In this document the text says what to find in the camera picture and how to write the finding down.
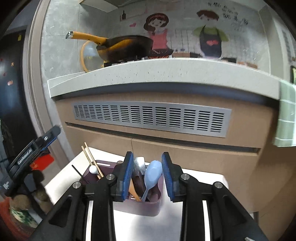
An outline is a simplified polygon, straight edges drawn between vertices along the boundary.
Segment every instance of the cartoon girl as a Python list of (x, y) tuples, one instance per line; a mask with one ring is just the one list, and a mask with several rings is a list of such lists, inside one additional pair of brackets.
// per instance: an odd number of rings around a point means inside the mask
[(196, 28), (193, 35), (200, 38), (200, 49), (205, 57), (220, 58), (222, 54), (221, 43), (227, 42), (226, 34), (216, 28), (219, 15), (210, 10), (200, 10), (197, 12), (198, 17), (204, 21), (204, 25)]
[(144, 29), (148, 31), (149, 37), (153, 40), (152, 49), (168, 49), (167, 33), (164, 28), (168, 24), (168, 16), (164, 13), (155, 13), (146, 19)]

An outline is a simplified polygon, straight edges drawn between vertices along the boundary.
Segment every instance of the white ball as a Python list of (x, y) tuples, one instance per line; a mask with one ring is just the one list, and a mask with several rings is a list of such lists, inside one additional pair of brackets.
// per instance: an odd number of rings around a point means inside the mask
[(97, 167), (96, 167), (95, 165), (91, 165), (91, 166), (89, 167), (89, 172), (90, 172), (91, 174), (97, 174), (99, 171), (98, 171), (98, 169), (97, 169)]

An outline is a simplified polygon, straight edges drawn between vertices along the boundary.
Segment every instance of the green shirt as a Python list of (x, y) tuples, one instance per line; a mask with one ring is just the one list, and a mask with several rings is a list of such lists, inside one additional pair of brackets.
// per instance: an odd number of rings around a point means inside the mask
[[(195, 30), (193, 30), (192, 34), (195, 35), (196, 37), (199, 37), (203, 27), (204, 26), (196, 28)], [(212, 34), (212, 35), (217, 35), (219, 33), (221, 41), (225, 41), (225, 42), (228, 41), (228, 38), (227, 38), (226, 34), (222, 30), (220, 30), (218, 28), (205, 27), (204, 31), (205, 31), (206, 34)]]

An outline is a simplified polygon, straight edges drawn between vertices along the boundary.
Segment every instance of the white logo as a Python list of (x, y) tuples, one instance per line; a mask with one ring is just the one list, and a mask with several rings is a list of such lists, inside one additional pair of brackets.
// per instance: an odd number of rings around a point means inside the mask
[(3, 187), (7, 190), (7, 189), (9, 189), (9, 181), (7, 181), (5, 184), (3, 184)]
[(18, 164), (21, 164), (22, 161), (32, 152), (32, 149), (30, 148), (28, 152), (17, 162)]

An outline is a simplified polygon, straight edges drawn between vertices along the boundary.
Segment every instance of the purple plastic container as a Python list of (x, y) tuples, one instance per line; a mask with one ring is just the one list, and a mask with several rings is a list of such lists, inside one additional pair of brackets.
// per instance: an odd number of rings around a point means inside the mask
[[(96, 162), (98, 163), (98, 166), (100, 167), (104, 176), (112, 173), (114, 167), (116, 166), (115, 162), (101, 161), (101, 160), (96, 160)], [(97, 176), (89, 172), (89, 167), (83, 173), (83, 177), (89, 183), (95, 183), (98, 181)], [(86, 184), (86, 182), (83, 179), (80, 179), (80, 181), (81, 183)], [(157, 201), (137, 202), (135, 198), (129, 193), (128, 197), (124, 202), (113, 202), (113, 209), (122, 211), (125, 213), (132, 213), (132, 214), (143, 215), (143, 216), (156, 216), (157, 214), (159, 214), (160, 207), (161, 207), (160, 204), (161, 204), (161, 199), (163, 195), (163, 175), (161, 175), (157, 185), (160, 191), (160, 195), (158, 195), (159, 199)]]

